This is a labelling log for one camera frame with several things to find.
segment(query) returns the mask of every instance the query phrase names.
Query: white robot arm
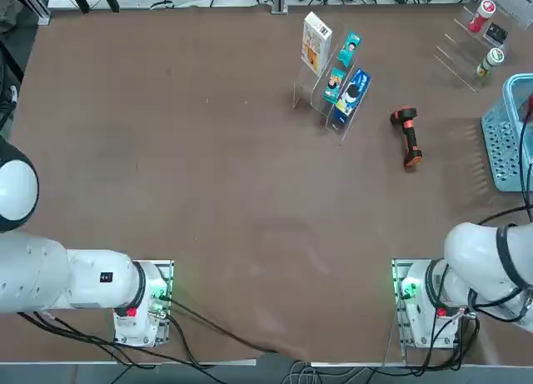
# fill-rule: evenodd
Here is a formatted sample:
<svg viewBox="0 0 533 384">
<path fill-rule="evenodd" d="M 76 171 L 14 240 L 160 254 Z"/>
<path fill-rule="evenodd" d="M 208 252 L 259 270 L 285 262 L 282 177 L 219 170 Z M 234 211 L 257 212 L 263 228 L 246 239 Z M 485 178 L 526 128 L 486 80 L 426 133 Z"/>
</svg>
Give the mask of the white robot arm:
<svg viewBox="0 0 533 384">
<path fill-rule="evenodd" d="M 466 311 L 482 312 L 533 332 L 531 244 L 533 223 L 501 228 L 462 223 L 454 227 L 445 240 L 444 258 L 414 262 L 401 283 L 411 345 L 429 347 L 431 333 L 435 335 L 452 320 L 434 337 L 433 346 L 453 347 L 456 318 Z"/>
<path fill-rule="evenodd" d="M 132 261 L 109 250 L 65 249 L 13 231 L 37 205 L 39 182 L 25 155 L 0 137 L 0 313 L 112 308 L 115 341 L 151 347 L 168 339 L 171 261 Z"/>
</svg>

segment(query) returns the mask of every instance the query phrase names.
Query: plastic basket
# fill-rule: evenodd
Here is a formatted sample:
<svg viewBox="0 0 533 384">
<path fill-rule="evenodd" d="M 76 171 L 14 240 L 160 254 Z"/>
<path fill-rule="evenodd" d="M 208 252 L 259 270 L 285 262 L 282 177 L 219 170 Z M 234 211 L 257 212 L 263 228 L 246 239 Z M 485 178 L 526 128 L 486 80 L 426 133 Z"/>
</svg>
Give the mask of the plastic basket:
<svg viewBox="0 0 533 384">
<path fill-rule="evenodd" d="M 533 73 L 516 74 L 505 82 L 503 96 L 481 119 L 492 177 L 496 188 L 503 192 L 521 191 L 518 143 L 531 94 L 533 94 Z M 533 157 L 533 138 L 531 127 L 528 127 L 522 151 L 524 182 L 527 179 L 531 157 Z"/>
</svg>

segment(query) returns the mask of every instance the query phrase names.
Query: brown table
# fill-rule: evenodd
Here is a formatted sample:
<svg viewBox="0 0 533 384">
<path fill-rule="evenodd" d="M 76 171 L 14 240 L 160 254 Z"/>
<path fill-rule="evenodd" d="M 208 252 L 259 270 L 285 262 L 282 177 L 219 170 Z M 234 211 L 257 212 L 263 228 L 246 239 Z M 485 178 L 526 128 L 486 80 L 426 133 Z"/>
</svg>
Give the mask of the brown table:
<svg viewBox="0 0 533 384">
<path fill-rule="evenodd" d="M 54 15 L 38 31 L 12 136 L 41 180 L 25 230 L 66 247 L 171 258 L 176 296 L 264 347 L 381 362 L 391 259 L 441 257 L 454 225 L 520 202 L 494 187 L 480 117 L 505 78 L 531 66 L 532 41 L 510 36 L 512 57 L 474 94 L 432 56 L 455 6 L 317 12 L 363 36 L 361 67 L 373 76 L 342 147 L 310 109 L 291 107 L 306 9 Z M 425 161 L 414 174 L 388 121 L 404 104 L 421 115 Z M 112 330 L 108 312 L 62 315 L 84 331 Z M 182 320 L 201 360 L 257 356 Z M 3 361 L 106 360 L 15 316 L 0 322 L 12 343 Z M 530 365 L 531 338 L 483 319 L 468 362 Z M 172 340 L 160 351 L 182 356 Z M 400 361 L 394 341 L 389 362 Z"/>
</svg>

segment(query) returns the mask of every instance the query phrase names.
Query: floor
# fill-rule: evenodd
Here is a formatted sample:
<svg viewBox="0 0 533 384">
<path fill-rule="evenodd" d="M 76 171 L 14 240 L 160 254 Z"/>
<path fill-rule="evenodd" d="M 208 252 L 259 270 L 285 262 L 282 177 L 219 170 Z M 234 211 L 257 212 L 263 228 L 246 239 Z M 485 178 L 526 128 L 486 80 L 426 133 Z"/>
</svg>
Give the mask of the floor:
<svg viewBox="0 0 533 384">
<path fill-rule="evenodd" d="M 36 31 L 37 27 L 34 20 L 32 20 L 31 14 L 23 12 L 19 16 L 17 30 L 8 35 L 8 46 L 22 68 L 26 67 Z M 282 382 L 282 379 L 289 371 L 291 363 L 292 360 L 285 357 L 267 356 L 259 359 L 256 367 L 214 367 L 209 372 L 231 384 L 248 382 L 286 384 L 289 380 Z M 124 367 L 117 365 L 0 365 L 0 377 L 2 377 L 2 384 L 22 384 L 37 381 L 42 384 L 111 383 L 123 370 Z M 344 370 L 337 368 L 333 371 L 343 372 Z M 387 369 L 386 372 L 393 372 L 393 370 Z M 464 367 L 459 372 L 427 373 L 422 378 L 394 378 L 375 375 L 372 378 L 372 382 L 374 384 L 393 382 L 411 384 L 415 381 L 432 384 L 452 382 L 458 384 L 496 384 L 502 382 L 519 384 L 531 382 L 531 372 L 532 370 L 529 368 Z M 368 374 L 369 372 L 363 372 L 351 382 L 363 383 L 368 378 Z M 145 382 L 162 384 L 176 382 L 176 379 L 179 379 L 179 382 L 182 383 L 208 383 L 210 381 L 209 378 L 202 376 L 189 367 L 167 365 L 158 367 L 154 371 L 131 370 L 121 377 L 120 382 L 122 384 Z M 345 378 L 341 377 L 323 377 L 322 380 L 325 384 L 348 384 Z M 294 377 L 291 384 L 298 381 L 297 377 Z"/>
</svg>

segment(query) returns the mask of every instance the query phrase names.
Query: acrylic display stand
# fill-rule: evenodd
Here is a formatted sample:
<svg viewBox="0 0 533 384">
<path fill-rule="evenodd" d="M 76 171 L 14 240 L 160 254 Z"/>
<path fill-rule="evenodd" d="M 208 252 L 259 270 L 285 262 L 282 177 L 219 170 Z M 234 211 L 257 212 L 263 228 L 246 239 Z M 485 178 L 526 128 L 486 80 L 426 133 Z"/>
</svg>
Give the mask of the acrylic display stand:
<svg viewBox="0 0 533 384">
<path fill-rule="evenodd" d="M 491 80 L 490 72 L 485 77 L 476 75 L 477 66 L 486 54 L 496 46 L 484 37 L 487 28 L 493 22 L 508 32 L 507 39 L 501 47 L 506 55 L 504 65 L 509 62 L 508 44 L 512 29 L 523 28 L 520 22 L 513 17 L 512 12 L 505 10 L 498 2 L 491 0 L 496 4 L 496 13 L 485 22 L 479 32 L 472 32 L 468 28 L 468 23 L 475 16 L 481 1 L 475 0 L 461 8 L 460 13 L 453 20 L 454 24 L 443 34 L 434 51 L 436 60 L 473 92 L 480 91 Z"/>
<path fill-rule="evenodd" d="M 348 27 L 346 27 L 343 23 L 338 22 L 334 19 L 325 18 L 322 19 L 322 21 L 332 31 L 328 62 L 322 74 L 320 76 L 317 76 L 300 59 L 301 67 L 296 81 L 294 82 L 294 97 L 292 101 L 292 107 L 296 107 L 299 102 L 305 102 L 307 105 L 309 105 L 313 111 L 318 112 L 321 115 L 321 123 L 324 124 L 326 129 L 331 132 L 335 140 L 339 142 L 339 145 L 341 145 L 344 139 L 346 138 L 348 131 L 350 130 L 351 124 L 354 121 L 354 116 L 357 112 L 357 108 L 352 111 L 348 124 L 346 124 L 341 131 L 336 131 L 331 126 L 335 105 L 331 102 L 328 102 L 322 95 L 326 90 L 326 86 L 333 68 L 342 70 L 346 74 L 342 80 L 341 90 L 339 91 L 339 95 L 342 95 L 342 93 L 347 87 L 347 83 L 349 83 L 350 79 L 353 77 L 356 71 L 357 51 L 352 56 L 350 60 L 350 65 L 348 67 L 345 67 L 342 62 L 337 59 L 337 56 L 339 55 L 339 51 L 344 45 L 346 37 L 348 36 L 348 33 L 351 31 L 351 29 L 348 29 Z"/>
</svg>

